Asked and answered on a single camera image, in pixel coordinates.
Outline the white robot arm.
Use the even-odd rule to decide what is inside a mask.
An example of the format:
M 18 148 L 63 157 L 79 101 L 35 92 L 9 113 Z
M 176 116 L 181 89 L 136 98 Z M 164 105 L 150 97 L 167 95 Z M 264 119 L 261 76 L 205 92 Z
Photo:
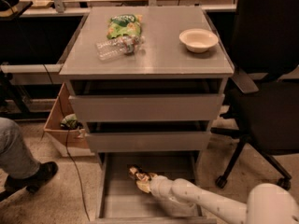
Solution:
M 199 205 L 228 224 L 299 224 L 298 203 L 287 190 L 274 184 L 256 186 L 241 203 L 182 178 L 170 180 L 155 173 L 136 173 L 134 177 L 142 191 L 174 203 Z

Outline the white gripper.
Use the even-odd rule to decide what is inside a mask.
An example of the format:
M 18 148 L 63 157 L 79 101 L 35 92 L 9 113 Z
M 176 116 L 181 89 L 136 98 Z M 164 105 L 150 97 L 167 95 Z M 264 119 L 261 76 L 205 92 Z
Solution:
M 149 173 L 151 181 L 136 182 L 137 187 L 145 193 L 151 193 L 154 197 L 170 199 L 173 196 L 173 181 L 166 176 Z

